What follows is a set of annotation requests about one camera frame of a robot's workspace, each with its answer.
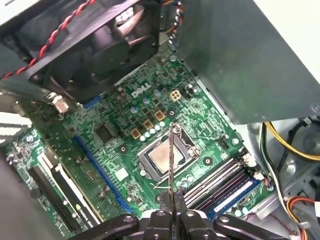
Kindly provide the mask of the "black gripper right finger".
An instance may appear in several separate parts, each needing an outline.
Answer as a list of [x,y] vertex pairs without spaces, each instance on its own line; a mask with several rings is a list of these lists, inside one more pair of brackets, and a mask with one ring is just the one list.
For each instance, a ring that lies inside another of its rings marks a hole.
[[284,240],[285,237],[228,214],[211,222],[202,211],[187,209],[184,195],[176,191],[172,204],[177,211],[182,240]]

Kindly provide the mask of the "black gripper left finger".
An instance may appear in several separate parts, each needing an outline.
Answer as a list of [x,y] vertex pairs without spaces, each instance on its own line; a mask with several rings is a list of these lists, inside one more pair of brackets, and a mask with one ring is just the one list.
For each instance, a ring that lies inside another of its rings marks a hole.
[[162,192],[159,209],[147,210],[141,219],[132,214],[114,217],[95,230],[95,240],[171,240],[172,194]]

